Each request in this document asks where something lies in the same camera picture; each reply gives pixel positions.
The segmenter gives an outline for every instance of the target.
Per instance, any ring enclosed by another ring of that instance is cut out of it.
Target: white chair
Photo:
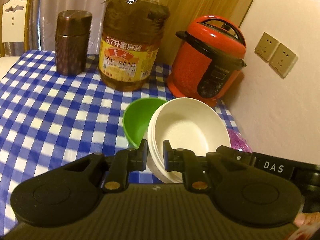
[[[31,0],[10,0],[0,8],[0,79],[19,57],[4,57],[5,42],[24,42],[29,50],[29,16]]]

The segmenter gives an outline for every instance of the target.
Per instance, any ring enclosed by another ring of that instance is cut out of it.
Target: blue and white checkered tablecloth
[[[86,73],[76,77],[58,74],[54,57],[27,52],[0,82],[0,235],[17,222],[10,196],[20,182],[89,153],[114,155],[127,148],[126,107],[138,98],[173,99],[165,87],[167,65],[155,65],[141,90],[120,92],[101,82],[97,55],[88,57]],[[215,111],[238,131],[223,102]],[[132,172],[129,181],[159,182],[150,171]]]

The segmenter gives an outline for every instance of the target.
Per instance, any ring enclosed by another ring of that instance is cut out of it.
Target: brown insulated flask
[[[75,76],[85,70],[92,14],[68,10],[58,14],[56,30],[57,72]]]

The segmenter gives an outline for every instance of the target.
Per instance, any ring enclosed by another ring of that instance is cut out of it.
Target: metal screw
[[[105,185],[104,185],[104,187],[106,188],[106,189],[109,189],[109,190],[115,190],[115,189],[118,189],[118,188],[120,188],[120,183],[119,182],[116,182],[116,181],[109,181],[109,182],[107,182]]]
[[[194,183],[192,183],[192,187],[194,189],[206,189],[208,187],[208,184],[206,182],[203,182],[203,181],[196,181]]]

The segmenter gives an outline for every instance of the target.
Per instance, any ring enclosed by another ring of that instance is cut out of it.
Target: wooden cabinet
[[[236,25],[242,22],[252,0],[162,0],[170,9],[164,37],[157,55],[157,62],[172,65],[181,40],[176,31],[186,30],[189,23],[203,15],[225,17]]]

